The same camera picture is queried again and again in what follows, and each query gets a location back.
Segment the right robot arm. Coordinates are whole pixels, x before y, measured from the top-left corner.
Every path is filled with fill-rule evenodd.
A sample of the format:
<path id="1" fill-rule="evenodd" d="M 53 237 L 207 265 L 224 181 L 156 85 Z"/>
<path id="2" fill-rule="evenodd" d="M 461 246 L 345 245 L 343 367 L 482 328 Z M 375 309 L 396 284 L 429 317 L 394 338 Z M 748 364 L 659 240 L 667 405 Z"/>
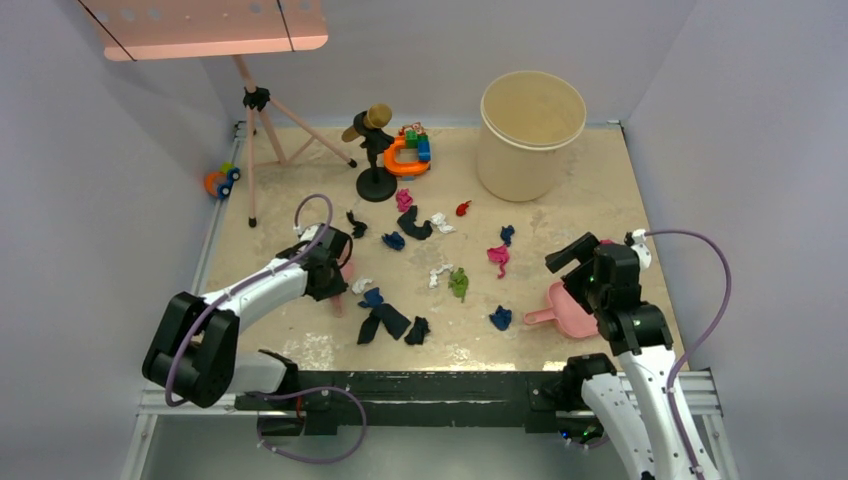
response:
<path id="1" fill-rule="evenodd" d="M 678 376 L 682 368 L 659 307 L 642 298 L 648 232 L 604 242 L 587 232 L 545 258 L 563 289 L 596 321 L 609 354 L 571 357 L 543 394 L 562 410 L 587 408 L 633 479 L 718 479 Z"/>

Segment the pink dustpan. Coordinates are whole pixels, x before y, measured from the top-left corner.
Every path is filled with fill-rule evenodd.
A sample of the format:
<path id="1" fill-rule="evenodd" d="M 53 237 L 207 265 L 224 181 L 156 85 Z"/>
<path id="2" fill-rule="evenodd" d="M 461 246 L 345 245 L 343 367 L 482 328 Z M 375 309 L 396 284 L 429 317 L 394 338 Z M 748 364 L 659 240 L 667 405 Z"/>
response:
<path id="1" fill-rule="evenodd" d="M 599 334 L 595 318 L 565 290 L 562 281 L 550 285 L 547 291 L 548 306 L 524 315 L 526 325 L 552 322 L 557 331 L 567 338 L 585 339 Z"/>

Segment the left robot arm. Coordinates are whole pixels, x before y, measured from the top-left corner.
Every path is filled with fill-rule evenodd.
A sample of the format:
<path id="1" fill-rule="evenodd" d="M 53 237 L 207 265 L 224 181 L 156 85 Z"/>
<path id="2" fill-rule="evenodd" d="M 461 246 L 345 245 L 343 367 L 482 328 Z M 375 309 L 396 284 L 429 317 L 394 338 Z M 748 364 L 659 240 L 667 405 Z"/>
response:
<path id="1" fill-rule="evenodd" d="M 290 301 L 323 301 L 347 290 L 352 237 L 323 223 L 298 234 L 298 243 L 245 279 L 170 299 L 141 367 L 145 379 L 165 388 L 167 405 L 208 408 L 230 393 L 259 394 L 275 409 L 295 402 L 296 364 L 267 349 L 241 354 L 238 341 L 249 326 Z"/>

